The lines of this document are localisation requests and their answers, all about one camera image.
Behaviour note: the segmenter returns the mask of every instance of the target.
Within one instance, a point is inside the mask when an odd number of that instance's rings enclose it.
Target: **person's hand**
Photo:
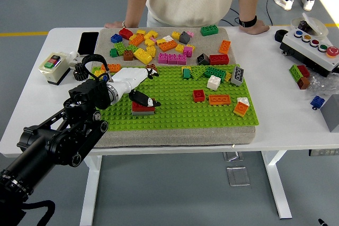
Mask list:
[[[107,28],[107,29],[122,28],[122,21],[115,21],[113,23],[106,23],[105,28]]]
[[[239,26],[239,29],[247,34],[261,34],[270,29],[269,26],[266,26],[263,21],[257,20],[255,25],[250,28],[244,28],[243,26]]]

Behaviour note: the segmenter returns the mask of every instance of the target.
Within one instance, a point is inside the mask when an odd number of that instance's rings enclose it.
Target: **white table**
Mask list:
[[[244,68],[248,90],[260,124],[250,144],[232,146],[93,149],[85,158],[90,168],[81,225],[92,225],[96,190],[103,155],[261,151],[280,218],[292,218],[276,163],[287,150],[339,148],[339,133],[330,133],[321,112],[311,109],[311,97],[299,90],[289,68],[298,62],[284,57],[274,34],[284,27],[272,27],[260,35],[226,30],[236,61]],[[38,66],[51,52],[77,50],[82,32],[100,28],[57,28],[49,32],[0,142],[0,152],[17,157],[16,147],[24,126],[39,124],[62,108],[68,91],[78,83],[72,74],[59,86],[52,86]]]

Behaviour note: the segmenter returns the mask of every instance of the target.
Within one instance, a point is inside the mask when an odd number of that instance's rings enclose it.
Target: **smartphone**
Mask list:
[[[80,55],[94,54],[99,32],[84,32],[81,35],[78,53]]]

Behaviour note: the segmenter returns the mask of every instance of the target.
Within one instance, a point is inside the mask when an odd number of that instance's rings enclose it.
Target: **white sneaker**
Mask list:
[[[286,11],[291,10],[293,2],[294,2],[294,0],[288,0],[288,1],[286,1],[286,0],[274,0],[274,1],[277,5],[281,6]]]
[[[314,0],[301,0],[304,4],[304,10],[305,11],[311,11],[312,7],[314,5]]]

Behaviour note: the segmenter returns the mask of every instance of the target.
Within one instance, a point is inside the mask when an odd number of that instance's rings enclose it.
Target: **gray floor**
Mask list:
[[[266,1],[258,17],[266,24]],[[289,24],[303,10],[296,0],[290,12],[268,1],[274,25]],[[233,9],[238,10],[237,1]],[[0,33],[49,31],[56,27],[101,27],[123,20],[126,0],[0,0]],[[236,14],[225,19],[232,24]],[[309,16],[333,23],[320,2]],[[140,26],[146,25],[146,11]],[[339,45],[338,28],[329,39]],[[0,137],[15,108],[46,36],[0,37]],[[104,157],[93,225],[338,225],[339,157],[308,157],[288,151],[278,169],[293,219],[280,220],[259,152],[245,161],[225,162],[222,153]],[[0,155],[0,169],[12,158]],[[226,167],[247,167],[250,186],[230,187]],[[48,225],[79,225],[88,169],[56,166],[29,202],[50,199],[56,212]],[[20,225],[36,225],[44,211],[30,211]]]

